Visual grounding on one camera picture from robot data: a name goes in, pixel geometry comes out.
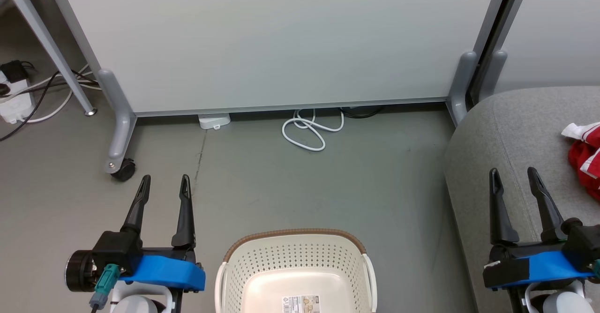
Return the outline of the red and white garment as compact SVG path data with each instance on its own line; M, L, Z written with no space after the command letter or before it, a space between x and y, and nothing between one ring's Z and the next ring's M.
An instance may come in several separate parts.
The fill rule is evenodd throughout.
M561 135L575 140L569 149L568 161L579 183L600 203L600 122L583 126L570 123Z

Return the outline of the wide white partition panel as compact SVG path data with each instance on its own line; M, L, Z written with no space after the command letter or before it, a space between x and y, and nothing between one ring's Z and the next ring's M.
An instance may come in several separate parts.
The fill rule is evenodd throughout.
M502 0L56 0L116 117L104 170L129 169L138 119L449 102Z

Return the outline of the white power strip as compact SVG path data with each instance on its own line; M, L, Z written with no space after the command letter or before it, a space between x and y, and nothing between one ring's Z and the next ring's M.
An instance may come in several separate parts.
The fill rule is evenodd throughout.
M8 97L0 97L0 117L10 124L23 121L30 116L36 106L32 93L24 93L28 89L29 80L11 84L3 73L0 73L0 84L8 88Z

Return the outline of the grey metal table leg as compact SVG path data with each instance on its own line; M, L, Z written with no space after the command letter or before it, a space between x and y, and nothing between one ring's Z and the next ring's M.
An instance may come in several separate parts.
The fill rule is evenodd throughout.
M62 75L62 78L71 89L71 93L75 95L78 102L84 109L84 114L86 116L93 116L96 114L97 109L92 106L90 101L87 98L87 95L84 93L81 85L79 84L77 78L75 78L75 74L69 67L66 59L60 52L57 44L55 43L53 37L51 36L48 28L43 23L39 13L37 12L34 4L31 0L12 0L18 10L21 12L22 16L36 35L38 41L41 43L47 54L51 57L54 65L57 67L57 70Z

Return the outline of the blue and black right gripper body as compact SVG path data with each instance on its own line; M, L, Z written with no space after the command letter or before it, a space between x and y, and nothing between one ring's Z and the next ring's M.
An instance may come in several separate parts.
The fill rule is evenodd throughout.
M532 283L589 280L593 270L583 272L570 264L560 243L494 245L484 266L483 282L489 289L522 287Z

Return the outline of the black caster wheel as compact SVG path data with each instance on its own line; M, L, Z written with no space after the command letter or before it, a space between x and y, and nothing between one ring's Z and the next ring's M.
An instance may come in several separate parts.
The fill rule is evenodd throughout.
M129 180L136 171L136 164L131 158L124 158L118 171L111 173L114 180L124 182Z

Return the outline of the white partition panel behind sofa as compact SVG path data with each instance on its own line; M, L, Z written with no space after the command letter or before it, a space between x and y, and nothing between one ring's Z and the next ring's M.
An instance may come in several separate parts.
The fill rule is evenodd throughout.
M469 85L472 102L579 85L600 86L600 0L501 0Z

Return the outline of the cream perforated laundry basket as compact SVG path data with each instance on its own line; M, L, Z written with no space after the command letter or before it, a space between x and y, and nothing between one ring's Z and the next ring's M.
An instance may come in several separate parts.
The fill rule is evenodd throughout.
M287 296L319 295L322 313L376 313L366 247L341 230L300 228L245 236L227 251L214 288L216 313L282 313Z

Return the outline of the grey fabric sofa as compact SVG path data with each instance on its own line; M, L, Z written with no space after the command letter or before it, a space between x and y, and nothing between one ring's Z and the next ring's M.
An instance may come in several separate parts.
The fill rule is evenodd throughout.
M478 313L512 313L506 291L483 283L489 260L489 171L497 169L503 200L521 242L542 226L527 168L533 166L564 219L600 224L600 202L568 162L567 125L600 122L600 86L515 89L488 97L458 124L444 155L444 176Z

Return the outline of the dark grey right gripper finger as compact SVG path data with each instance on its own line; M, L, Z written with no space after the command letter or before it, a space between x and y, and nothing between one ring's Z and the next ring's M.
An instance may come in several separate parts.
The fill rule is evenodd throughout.
M503 192L501 175L493 168L489 171L489 242L512 246L519 242L519 235L511 225Z
M561 230L564 219L543 183L538 170L533 166L527 168L527 176L532 195L537 200L540 214L542 232L540 234L543 243L556 243L565 240L565 234Z

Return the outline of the black power plug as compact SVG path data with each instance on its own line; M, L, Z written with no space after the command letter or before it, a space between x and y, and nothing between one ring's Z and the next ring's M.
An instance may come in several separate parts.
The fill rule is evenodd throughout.
M24 62L21 60L13 60L0 65L0 72L4 74L11 84L29 78L29 74L24 67Z

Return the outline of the small white adapter box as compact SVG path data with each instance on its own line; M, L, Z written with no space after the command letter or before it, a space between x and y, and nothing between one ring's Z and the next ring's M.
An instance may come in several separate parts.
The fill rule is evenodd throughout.
M199 125L204 130L219 130L231 123L229 113L198 114Z

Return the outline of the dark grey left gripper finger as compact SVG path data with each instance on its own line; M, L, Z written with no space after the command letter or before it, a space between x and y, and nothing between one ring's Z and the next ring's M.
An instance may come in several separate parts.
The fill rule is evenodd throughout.
M150 197L150 185L151 176L144 176L123 223L123 231L141 232L144 206L147 204Z
M191 182L184 174L180 183L180 210L176 233L172 236L171 245L175 249L194 249L196 246L195 220Z

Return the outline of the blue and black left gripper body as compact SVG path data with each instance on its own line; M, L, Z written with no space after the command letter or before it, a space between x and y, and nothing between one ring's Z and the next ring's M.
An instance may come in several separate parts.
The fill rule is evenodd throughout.
M145 248L133 275L120 276L120 281L199 292L205 288L206 273L193 249Z

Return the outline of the paper label with barcode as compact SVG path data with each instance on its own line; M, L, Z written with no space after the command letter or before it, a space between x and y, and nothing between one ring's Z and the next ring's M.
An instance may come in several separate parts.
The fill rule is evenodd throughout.
M319 295L287 296L281 304L282 313L322 313Z

